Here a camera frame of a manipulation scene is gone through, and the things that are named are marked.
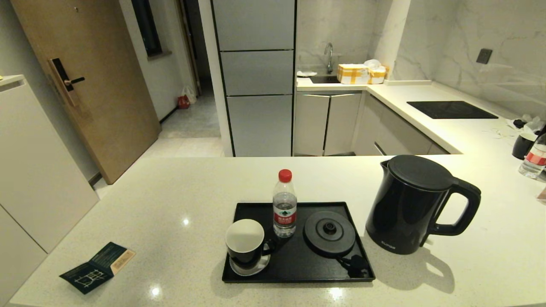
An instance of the wall outlet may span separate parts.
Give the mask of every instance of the wall outlet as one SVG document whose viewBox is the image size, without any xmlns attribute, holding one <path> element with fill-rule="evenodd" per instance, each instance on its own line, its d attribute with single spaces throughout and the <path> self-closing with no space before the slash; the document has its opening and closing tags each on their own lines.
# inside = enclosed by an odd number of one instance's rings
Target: wall outlet
<svg viewBox="0 0 546 307">
<path fill-rule="evenodd" d="M 489 63 L 489 58 L 491 57 L 492 53 L 493 53 L 493 50 L 482 48 L 479 51 L 478 59 L 476 60 L 476 62 L 481 64 Z"/>
</svg>

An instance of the window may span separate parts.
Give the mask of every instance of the window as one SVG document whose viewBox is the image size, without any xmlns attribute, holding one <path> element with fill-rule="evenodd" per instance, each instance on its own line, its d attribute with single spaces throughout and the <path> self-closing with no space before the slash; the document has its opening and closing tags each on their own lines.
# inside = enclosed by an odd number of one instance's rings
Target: window
<svg viewBox="0 0 546 307">
<path fill-rule="evenodd" d="M 148 57 L 162 53 L 159 36 L 157 35 L 156 24 L 153 21 L 152 9 L 148 0 L 132 0 L 135 10 L 136 21 L 144 41 L 144 47 Z"/>
</svg>

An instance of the bottle label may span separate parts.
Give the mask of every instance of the bottle label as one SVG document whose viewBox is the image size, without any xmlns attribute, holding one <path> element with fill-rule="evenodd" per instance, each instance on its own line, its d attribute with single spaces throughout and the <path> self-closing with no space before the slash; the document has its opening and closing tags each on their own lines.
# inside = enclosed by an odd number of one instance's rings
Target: bottle label
<svg viewBox="0 0 546 307">
<path fill-rule="evenodd" d="M 292 224 L 296 221 L 296 207 L 291 209 L 286 209 L 286 210 L 273 207 L 273 216 L 274 216 L 275 222 L 279 224 L 282 224 L 282 225 Z"/>
<path fill-rule="evenodd" d="M 538 166 L 543 166 L 546 165 L 546 152 L 536 148 L 536 146 L 533 146 L 525 159 Z"/>
</svg>

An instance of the water bottle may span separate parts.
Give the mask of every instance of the water bottle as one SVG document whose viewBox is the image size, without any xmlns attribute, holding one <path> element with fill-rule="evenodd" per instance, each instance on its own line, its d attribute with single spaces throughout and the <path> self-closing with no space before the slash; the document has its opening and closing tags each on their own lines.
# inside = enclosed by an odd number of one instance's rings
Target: water bottle
<svg viewBox="0 0 546 307">
<path fill-rule="evenodd" d="M 536 179 L 546 166 L 546 134 L 537 138 L 529 153 L 519 167 L 523 176 Z"/>
<path fill-rule="evenodd" d="M 288 238 L 296 231 L 297 204 L 292 172 L 282 169 L 273 190 L 273 230 L 279 238 Z"/>
</svg>

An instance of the black cup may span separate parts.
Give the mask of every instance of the black cup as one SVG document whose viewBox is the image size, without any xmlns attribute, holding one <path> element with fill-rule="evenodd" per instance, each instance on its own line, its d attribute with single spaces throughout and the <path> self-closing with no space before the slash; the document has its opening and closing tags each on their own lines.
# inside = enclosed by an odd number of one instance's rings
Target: black cup
<svg viewBox="0 0 546 307">
<path fill-rule="evenodd" d="M 535 143 L 536 135 L 532 133 L 522 133 L 518 136 L 514 143 L 514 149 L 512 149 L 512 156 L 523 160 L 533 144 Z"/>
<path fill-rule="evenodd" d="M 236 221 L 225 233 L 229 258 L 241 269 L 253 268 L 262 256 L 269 255 L 274 250 L 275 244 L 271 240 L 266 242 L 264 237 L 264 228 L 257 221 Z M 264 250 L 264 243 L 268 244 L 268 250 Z"/>
</svg>

